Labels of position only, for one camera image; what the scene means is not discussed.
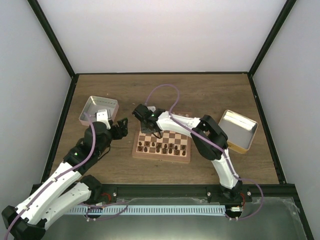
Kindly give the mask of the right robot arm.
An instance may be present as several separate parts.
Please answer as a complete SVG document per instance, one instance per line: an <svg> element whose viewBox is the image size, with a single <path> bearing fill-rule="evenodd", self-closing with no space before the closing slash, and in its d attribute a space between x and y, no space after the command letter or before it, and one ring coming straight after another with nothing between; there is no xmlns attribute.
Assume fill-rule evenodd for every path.
<svg viewBox="0 0 320 240"><path fill-rule="evenodd" d="M223 198L232 202L240 196L243 182L230 160L228 136L211 116L186 117L173 114L172 109L152 110L143 104L132 115L152 133L172 131L192 138L200 155L213 164Z"/></svg>

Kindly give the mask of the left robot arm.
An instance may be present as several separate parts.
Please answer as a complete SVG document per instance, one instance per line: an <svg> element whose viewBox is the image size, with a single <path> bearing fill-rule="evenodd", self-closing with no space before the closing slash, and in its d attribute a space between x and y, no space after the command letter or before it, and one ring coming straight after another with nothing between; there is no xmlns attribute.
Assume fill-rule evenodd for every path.
<svg viewBox="0 0 320 240"><path fill-rule="evenodd" d="M128 134L128 119L89 123L83 138L69 150L55 172L27 199L8 205L1 213L7 232L17 240L40 240L65 213L85 202L97 202L102 184L85 173L102 157L114 140Z"/></svg>

